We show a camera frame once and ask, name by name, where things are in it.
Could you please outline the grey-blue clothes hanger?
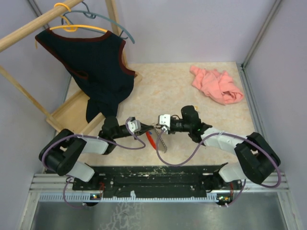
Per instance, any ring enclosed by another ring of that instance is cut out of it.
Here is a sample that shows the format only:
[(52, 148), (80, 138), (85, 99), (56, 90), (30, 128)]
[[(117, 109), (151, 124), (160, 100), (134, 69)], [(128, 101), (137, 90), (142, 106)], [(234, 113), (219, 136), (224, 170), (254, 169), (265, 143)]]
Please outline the grey-blue clothes hanger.
[(89, 0), (81, 2), (81, 6), (63, 14), (61, 24), (90, 24), (96, 27), (104, 27), (123, 40), (129, 40), (135, 44), (132, 34), (119, 23), (115, 2), (104, 0), (102, 5)]

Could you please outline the dark navy vest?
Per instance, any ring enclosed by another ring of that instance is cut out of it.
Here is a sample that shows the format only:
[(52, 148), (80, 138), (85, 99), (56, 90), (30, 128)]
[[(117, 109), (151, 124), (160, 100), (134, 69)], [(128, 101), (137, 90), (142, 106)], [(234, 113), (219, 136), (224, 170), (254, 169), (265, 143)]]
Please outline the dark navy vest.
[(86, 121), (99, 113), (117, 116), (118, 106), (134, 87), (135, 71), (122, 60), (125, 40), (112, 32), (95, 38), (68, 38), (47, 29), (36, 41), (54, 56), (89, 97)]

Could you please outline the wooden clothes rack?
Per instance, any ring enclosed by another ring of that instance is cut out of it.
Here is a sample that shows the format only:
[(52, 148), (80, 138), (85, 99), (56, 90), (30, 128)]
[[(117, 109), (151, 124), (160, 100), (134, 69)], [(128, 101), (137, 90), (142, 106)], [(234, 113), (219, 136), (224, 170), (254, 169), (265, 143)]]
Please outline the wooden clothes rack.
[(65, 100), (71, 77), (30, 33), (0, 52), (0, 140), (47, 138), (64, 128), (89, 134), (103, 116), (85, 120), (87, 96)]

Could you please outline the yellow clothes hanger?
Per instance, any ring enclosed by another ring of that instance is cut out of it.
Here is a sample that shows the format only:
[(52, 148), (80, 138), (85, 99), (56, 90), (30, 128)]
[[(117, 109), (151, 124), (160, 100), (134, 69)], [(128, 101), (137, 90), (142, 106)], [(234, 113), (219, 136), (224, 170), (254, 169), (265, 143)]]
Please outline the yellow clothes hanger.
[[(53, 8), (55, 8), (57, 6), (62, 6), (66, 9), (66, 11), (72, 12), (71, 8), (68, 7), (64, 3), (58, 2), (53, 6)], [(64, 31), (66, 31), (68, 33), (74, 33), (79, 28), (81, 28), (81, 29), (91, 29), (91, 30), (94, 30), (95, 32), (103, 32), (103, 33), (108, 32), (108, 30), (106, 30), (104, 28), (97, 27), (97, 26), (84, 25), (84, 24), (72, 24), (72, 23), (69, 22), (68, 18), (66, 16), (63, 16), (63, 15), (60, 15), (60, 18), (63, 19), (66, 22), (66, 24), (50, 27), (49, 30), (52, 31), (52, 30), (56, 30), (56, 29), (63, 29)], [(36, 40), (35, 40), (35, 48), (38, 49), (38, 44), (37, 44)]]

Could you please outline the aluminium frame rail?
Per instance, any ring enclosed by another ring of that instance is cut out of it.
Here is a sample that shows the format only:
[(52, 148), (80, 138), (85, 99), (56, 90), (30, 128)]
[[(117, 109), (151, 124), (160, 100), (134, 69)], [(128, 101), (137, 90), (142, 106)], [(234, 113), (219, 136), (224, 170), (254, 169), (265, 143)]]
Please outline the aluminium frame rail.
[(165, 172), (163, 174), (104, 172), (86, 183), (55, 174), (33, 176), (19, 229), (29, 230), (40, 201), (74, 203), (183, 203), (210, 202), (220, 206), (245, 194), (275, 193), (288, 229), (303, 224), (284, 174), (273, 173), (265, 185), (249, 180), (222, 182), (212, 173)]

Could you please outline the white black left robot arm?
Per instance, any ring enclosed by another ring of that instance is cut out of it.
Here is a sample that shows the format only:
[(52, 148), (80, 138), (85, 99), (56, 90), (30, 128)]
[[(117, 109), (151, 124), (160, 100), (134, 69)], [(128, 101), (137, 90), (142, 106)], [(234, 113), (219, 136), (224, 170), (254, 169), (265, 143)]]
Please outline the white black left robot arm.
[[(125, 150), (141, 150), (146, 147), (139, 136), (154, 128), (146, 125), (135, 117), (129, 117), (125, 124), (119, 125), (116, 117), (111, 116), (104, 120), (98, 136), (75, 134), (68, 129), (61, 130), (40, 152), (39, 160), (43, 166), (59, 176), (70, 176), (80, 179), (89, 190), (96, 189), (100, 184), (95, 170), (80, 161), (83, 153), (108, 155), (115, 147)], [(118, 144), (119, 138), (133, 137), (139, 141), (140, 147), (127, 147)]]

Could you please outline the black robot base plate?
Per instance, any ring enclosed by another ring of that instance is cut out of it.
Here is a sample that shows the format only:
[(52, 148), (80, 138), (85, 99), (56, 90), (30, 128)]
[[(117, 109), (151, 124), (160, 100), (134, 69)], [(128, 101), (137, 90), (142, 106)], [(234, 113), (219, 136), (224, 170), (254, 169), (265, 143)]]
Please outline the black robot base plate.
[(224, 182), (221, 166), (101, 166), (89, 182), (73, 179), (74, 191), (98, 190), (104, 198), (205, 198), (214, 190), (240, 190), (238, 180)]

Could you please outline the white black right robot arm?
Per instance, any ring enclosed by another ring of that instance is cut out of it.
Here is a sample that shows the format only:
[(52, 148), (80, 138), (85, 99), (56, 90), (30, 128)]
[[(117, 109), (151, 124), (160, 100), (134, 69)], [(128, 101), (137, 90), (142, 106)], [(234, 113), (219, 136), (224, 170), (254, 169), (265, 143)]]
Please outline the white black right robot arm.
[(218, 130), (202, 122), (192, 105), (184, 106), (181, 115), (181, 119), (169, 114), (160, 115), (157, 124), (161, 132), (186, 132), (191, 140), (198, 144), (197, 148), (201, 145), (215, 147), (237, 156), (236, 163), (227, 163), (219, 169), (214, 178), (217, 188), (224, 190), (232, 181), (246, 179), (264, 186), (263, 182), (273, 172), (277, 172), (278, 176), (275, 186), (280, 185), (280, 158), (260, 133), (239, 136)]

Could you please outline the pink crumpled cloth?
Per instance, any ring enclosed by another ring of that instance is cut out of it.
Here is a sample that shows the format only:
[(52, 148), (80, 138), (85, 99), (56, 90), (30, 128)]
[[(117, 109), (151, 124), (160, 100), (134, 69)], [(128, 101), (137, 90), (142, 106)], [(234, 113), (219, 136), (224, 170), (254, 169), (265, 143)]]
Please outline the pink crumpled cloth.
[(215, 102), (227, 105), (239, 103), (244, 99), (243, 92), (235, 85), (227, 71), (201, 69), (194, 65), (189, 71), (194, 75), (192, 86)]

